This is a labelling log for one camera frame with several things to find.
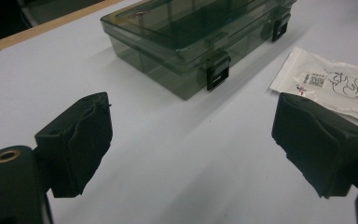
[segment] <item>white table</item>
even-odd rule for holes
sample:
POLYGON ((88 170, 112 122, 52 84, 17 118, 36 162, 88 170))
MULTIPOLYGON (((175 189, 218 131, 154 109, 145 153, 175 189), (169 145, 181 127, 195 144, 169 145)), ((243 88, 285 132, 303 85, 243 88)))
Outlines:
POLYGON ((188 101, 116 57, 99 19, 134 2, 0 51, 0 149, 36 147, 34 134, 76 100, 109 94, 112 146, 82 196, 48 193, 55 223, 354 224, 358 190, 319 198, 275 144, 269 84, 294 46, 358 65, 358 1, 298 1, 282 39, 188 101))

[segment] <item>black floor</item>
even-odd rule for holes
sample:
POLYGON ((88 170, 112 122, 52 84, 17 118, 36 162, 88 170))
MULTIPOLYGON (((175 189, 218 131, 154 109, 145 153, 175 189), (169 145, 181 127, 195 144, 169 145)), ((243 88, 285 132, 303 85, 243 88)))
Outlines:
POLYGON ((0 0, 0 39, 28 29, 16 0, 0 0))

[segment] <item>green translucent plastic box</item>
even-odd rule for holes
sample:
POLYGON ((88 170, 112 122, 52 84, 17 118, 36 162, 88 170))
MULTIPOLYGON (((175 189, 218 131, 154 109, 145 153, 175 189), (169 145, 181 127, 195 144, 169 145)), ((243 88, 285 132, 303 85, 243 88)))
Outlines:
POLYGON ((101 18, 118 57, 182 99, 287 29, 296 0, 144 0, 101 18))

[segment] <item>white packet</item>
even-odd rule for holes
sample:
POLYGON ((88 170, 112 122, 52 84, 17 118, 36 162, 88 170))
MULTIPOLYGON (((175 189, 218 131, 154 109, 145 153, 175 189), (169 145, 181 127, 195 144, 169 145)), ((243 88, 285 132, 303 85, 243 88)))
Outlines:
POLYGON ((358 119, 358 67, 330 62, 295 47, 271 89, 302 95, 338 113, 358 119))

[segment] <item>box latch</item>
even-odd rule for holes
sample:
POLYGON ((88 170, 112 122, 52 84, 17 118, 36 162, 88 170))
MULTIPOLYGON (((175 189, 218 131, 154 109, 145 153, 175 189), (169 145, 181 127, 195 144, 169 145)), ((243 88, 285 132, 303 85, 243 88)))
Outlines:
POLYGON ((220 51, 215 57, 207 62, 206 84, 207 90, 212 91, 228 78, 229 63, 231 58, 225 51, 220 51))
POLYGON ((281 38, 281 36, 283 36, 284 33, 286 33, 287 23, 289 22, 290 16, 291 15, 289 13, 282 17, 280 20, 275 21, 272 31, 272 42, 277 41, 279 38, 281 38))

